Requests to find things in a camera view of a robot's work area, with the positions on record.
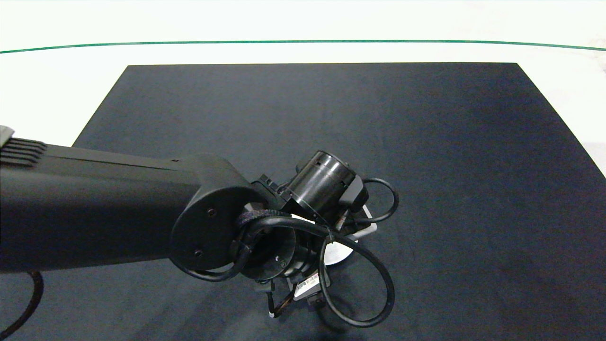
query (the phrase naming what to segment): barcode sticker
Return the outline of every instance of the barcode sticker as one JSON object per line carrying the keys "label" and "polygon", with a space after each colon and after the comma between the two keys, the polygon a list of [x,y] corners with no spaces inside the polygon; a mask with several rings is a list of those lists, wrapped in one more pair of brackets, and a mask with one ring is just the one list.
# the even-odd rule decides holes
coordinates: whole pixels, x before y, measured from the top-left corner
{"label": "barcode sticker", "polygon": [[320,277],[318,273],[311,275],[308,279],[304,280],[297,284],[297,288],[295,289],[295,297],[299,297],[305,294],[309,289],[312,289],[314,286],[320,284]]}

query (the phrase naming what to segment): green line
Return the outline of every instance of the green line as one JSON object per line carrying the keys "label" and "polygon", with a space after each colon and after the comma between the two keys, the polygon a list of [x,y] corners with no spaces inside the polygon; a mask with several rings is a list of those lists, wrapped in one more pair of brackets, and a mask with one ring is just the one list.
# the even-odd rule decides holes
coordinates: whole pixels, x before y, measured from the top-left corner
{"label": "green line", "polygon": [[121,46],[121,45],[183,45],[183,44],[300,44],[305,42],[449,42],[463,44],[501,44],[501,45],[523,45],[541,47],[559,47],[562,49],[578,49],[606,51],[604,47],[574,46],[559,44],[543,44],[539,42],[518,41],[491,41],[491,40],[435,40],[435,39],[329,39],[329,40],[205,40],[205,41],[136,41],[136,42],[100,42],[97,44],[75,44],[48,47],[34,47],[32,49],[6,50],[0,53],[29,52],[54,49],[70,49],[72,47],[93,46]]}

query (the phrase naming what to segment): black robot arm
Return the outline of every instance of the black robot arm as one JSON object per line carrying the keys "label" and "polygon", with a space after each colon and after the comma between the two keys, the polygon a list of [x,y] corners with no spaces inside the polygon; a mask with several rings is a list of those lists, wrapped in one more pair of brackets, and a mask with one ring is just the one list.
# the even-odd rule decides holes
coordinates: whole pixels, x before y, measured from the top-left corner
{"label": "black robot arm", "polygon": [[[317,151],[285,183],[263,175],[251,184],[212,154],[156,160],[13,138],[4,126],[0,132],[0,273],[29,272],[41,288],[38,271],[170,258],[198,279],[220,282],[241,273],[254,280],[268,295],[271,317],[307,298],[325,301],[353,326],[369,327],[393,307],[387,269],[353,240],[394,213],[398,194],[384,180],[362,179],[332,154]],[[376,218],[362,210],[367,183],[383,184],[393,195],[391,208]],[[324,255],[334,241],[368,259],[385,282],[384,309],[371,319],[347,317],[330,300]],[[274,308],[277,279],[286,279],[291,293]],[[314,280],[298,291],[298,283]],[[40,295],[35,291],[24,316]]]}
{"label": "black robot arm", "polygon": [[167,257],[218,268],[244,205],[263,201],[212,154],[155,160],[8,137],[0,157],[0,272]]}

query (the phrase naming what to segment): black cable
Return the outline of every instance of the black cable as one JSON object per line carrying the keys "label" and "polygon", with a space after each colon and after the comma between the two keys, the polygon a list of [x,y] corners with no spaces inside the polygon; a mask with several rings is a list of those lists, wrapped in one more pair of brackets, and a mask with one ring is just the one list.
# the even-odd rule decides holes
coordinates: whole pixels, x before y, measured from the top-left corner
{"label": "black cable", "polygon": [[363,183],[380,183],[383,186],[387,187],[391,191],[391,195],[393,196],[393,204],[391,204],[391,207],[389,208],[389,210],[387,210],[386,213],[384,213],[378,217],[358,218],[353,221],[346,222],[345,225],[378,223],[380,221],[383,221],[383,220],[391,217],[393,215],[393,213],[396,212],[396,210],[398,208],[398,204],[400,203],[400,196],[398,195],[398,192],[396,192],[396,189],[389,182],[387,182],[383,179],[379,179],[379,178],[368,178],[368,179],[362,180],[362,182]]}
{"label": "black cable", "polygon": [[361,254],[364,258],[366,258],[370,263],[379,271],[383,281],[385,282],[385,287],[387,289],[387,299],[385,301],[385,305],[381,312],[367,320],[355,320],[349,316],[343,314],[333,303],[330,295],[328,294],[328,289],[326,286],[326,273],[322,264],[324,263],[324,254],[326,251],[326,246],[328,243],[328,232],[325,228],[314,225],[304,220],[295,219],[295,218],[287,218],[287,217],[265,217],[259,220],[256,220],[251,223],[250,229],[245,234],[243,242],[246,243],[248,241],[255,240],[256,234],[262,231],[265,228],[269,227],[283,227],[283,228],[292,228],[300,231],[304,231],[313,235],[317,235],[319,237],[324,237],[324,243],[322,244],[322,250],[320,252],[320,270],[318,271],[319,279],[320,279],[320,288],[322,289],[322,293],[326,299],[326,303],[328,307],[343,321],[346,323],[360,328],[366,328],[375,326],[378,323],[385,320],[389,314],[391,313],[391,309],[393,309],[393,305],[395,302],[395,291],[393,287],[393,281],[391,280],[391,276],[387,271],[387,268],[381,263],[381,261],[375,257],[369,250],[361,246],[359,243],[355,243],[353,240],[344,237],[341,234],[333,233],[332,236],[334,239],[348,248],[356,251]]}
{"label": "black cable", "polygon": [[238,258],[234,262],[233,266],[223,272],[190,270],[190,269],[187,269],[185,266],[182,266],[180,263],[174,261],[172,258],[170,260],[179,269],[181,269],[181,271],[183,271],[184,273],[186,273],[192,277],[196,277],[197,279],[201,279],[201,280],[205,280],[205,281],[209,281],[209,282],[221,282],[224,280],[228,280],[228,279],[234,277],[235,275],[239,274],[240,271],[242,271],[242,269],[246,265],[246,262],[248,261],[248,258],[250,257],[251,252],[252,252],[251,248],[247,245],[244,245],[244,247],[238,254]]}
{"label": "black cable", "polygon": [[42,280],[42,275],[38,271],[28,272],[28,274],[32,277],[32,280],[34,282],[34,290],[30,299],[30,303],[27,305],[27,308],[25,309],[23,314],[19,316],[17,321],[13,322],[12,325],[8,326],[8,328],[6,328],[2,331],[2,333],[0,333],[0,340],[6,339],[17,329],[19,329],[27,321],[27,319],[32,316],[32,314],[38,307],[40,300],[42,299],[42,293],[44,292],[44,281]]}

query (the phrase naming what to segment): black mat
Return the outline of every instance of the black mat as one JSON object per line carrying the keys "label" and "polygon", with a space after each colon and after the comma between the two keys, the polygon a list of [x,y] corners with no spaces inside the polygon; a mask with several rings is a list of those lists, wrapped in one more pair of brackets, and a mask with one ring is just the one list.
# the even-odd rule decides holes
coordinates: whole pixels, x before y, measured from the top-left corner
{"label": "black mat", "polygon": [[[396,306],[363,330],[304,303],[272,320],[248,279],[200,282],[161,260],[46,273],[16,340],[606,338],[606,181],[516,64],[131,66],[74,146],[213,152],[249,180],[333,152],[401,193],[363,240]],[[379,212],[390,200],[372,191]],[[333,272],[344,309],[380,307],[359,257]]]}

